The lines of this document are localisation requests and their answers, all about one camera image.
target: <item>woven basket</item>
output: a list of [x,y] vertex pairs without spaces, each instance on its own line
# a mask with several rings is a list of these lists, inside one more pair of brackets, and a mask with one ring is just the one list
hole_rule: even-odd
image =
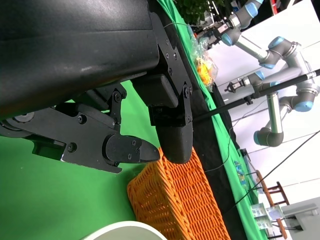
[[137,221],[168,240],[230,240],[195,150],[187,164],[173,164],[159,151],[161,160],[127,187]]

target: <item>white wall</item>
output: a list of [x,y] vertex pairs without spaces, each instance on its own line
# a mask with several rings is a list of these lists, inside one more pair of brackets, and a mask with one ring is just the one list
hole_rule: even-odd
[[[299,42],[303,47],[306,61],[316,70],[320,68],[320,23],[310,0],[303,0],[293,7],[246,30],[243,35],[260,47],[267,49],[268,44],[277,36],[289,41]],[[222,97],[229,81],[248,73],[261,70],[268,76],[281,69],[285,63],[268,70],[261,68],[258,61],[236,46],[228,47],[223,43],[210,52],[219,68],[216,83]],[[296,87],[291,86],[279,91],[279,96],[296,95]],[[246,104],[229,111],[233,124],[245,113],[254,109],[266,98],[254,100],[250,106]],[[241,148],[249,152],[253,166],[265,176],[294,149],[302,144],[313,133],[320,130],[320,96],[316,97],[314,107],[309,112],[292,111],[283,121],[284,140],[278,147],[259,146],[254,143],[254,132],[269,121],[267,103],[264,102],[248,117],[240,120],[234,127],[237,142]],[[320,197],[320,134],[306,143],[292,155],[281,167],[275,170],[265,182],[267,186],[275,186],[279,181],[291,204],[307,199]]]

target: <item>green plant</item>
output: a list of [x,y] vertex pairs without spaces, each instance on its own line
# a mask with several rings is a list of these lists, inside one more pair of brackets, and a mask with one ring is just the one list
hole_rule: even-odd
[[[209,11],[208,0],[175,0],[175,6],[187,24],[197,24],[205,20],[205,11]],[[224,6],[224,0],[215,0],[217,6]]]

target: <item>cable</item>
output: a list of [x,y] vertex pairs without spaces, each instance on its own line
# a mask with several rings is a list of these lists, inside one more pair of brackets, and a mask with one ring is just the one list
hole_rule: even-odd
[[293,152],[291,152],[282,162],[280,162],[275,168],[273,168],[267,175],[265,175],[256,185],[254,185],[243,197],[240,198],[228,211],[226,211],[224,215],[226,215],[228,212],[230,212],[234,207],[237,206],[238,203],[242,201],[248,194],[256,188],[263,180],[266,179],[270,174],[272,174],[278,167],[280,167],[288,158],[290,158],[296,151],[298,151],[303,145],[305,145],[309,140],[311,140],[314,136],[316,136],[318,133],[320,133],[320,130],[317,131],[315,134],[313,134],[311,137],[309,137],[307,140],[305,140],[300,146],[298,146]]
[[209,25],[203,25],[203,24],[202,25],[189,25],[189,24],[181,23],[181,22],[171,22],[171,23],[165,25],[163,28],[165,29],[166,27],[169,27],[172,24],[179,24],[179,25],[190,26],[190,27],[209,27],[210,26],[210,24]]
[[[230,129],[229,129],[229,131],[228,131],[228,132],[229,132],[229,136],[230,136],[231,130],[240,122],[240,120],[244,119],[246,115],[248,115],[249,113],[251,113],[251,112],[253,112],[254,110],[256,110],[258,107],[260,107],[260,105],[263,104],[265,101],[267,101],[267,100],[264,100],[264,101],[260,102],[258,106],[256,106],[254,109],[248,111],[248,112],[245,113],[241,118],[239,118],[238,121],[236,121],[236,123],[235,123],[232,127],[230,127]],[[207,171],[205,171],[205,173],[208,173],[208,172],[212,172],[212,171],[214,171],[214,170],[217,170],[217,169],[221,168],[222,166],[224,166],[224,165],[226,164],[226,162],[228,161],[228,159],[229,159],[229,157],[230,157],[230,143],[231,143],[231,137],[229,137],[228,154],[227,154],[226,160],[224,160],[224,162],[223,162],[220,166],[218,166],[218,167],[216,167],[216,168],[214,168],[214,169],[207,170]]]
[[[277,225],[277,224],[272,224],[272,226],[275,226],[275,227],[280,228],[280,226]],[[297,230],[296,227],[286,227],[286,226],[283,226],[283,228],[284,228],[285,230]]]

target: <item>black bracket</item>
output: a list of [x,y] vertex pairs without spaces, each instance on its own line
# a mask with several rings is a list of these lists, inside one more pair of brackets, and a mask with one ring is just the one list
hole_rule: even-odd
[[121,172],[119,163],[157,161],[160,155],[151,143],[120,135],[121,101],[126,95],[120,84],[90,90],[74,98],[75,103],[6,119],[0,132],[32,141],[33,154],[112,173]]
[[153,12],[150,17],[158,44],[159,63],[132,83],[148,106],[151,125],[155,126],[164,155],[173,163],[186,163],[193,142],[192,84],[179,51],[172,46],[160,18]]

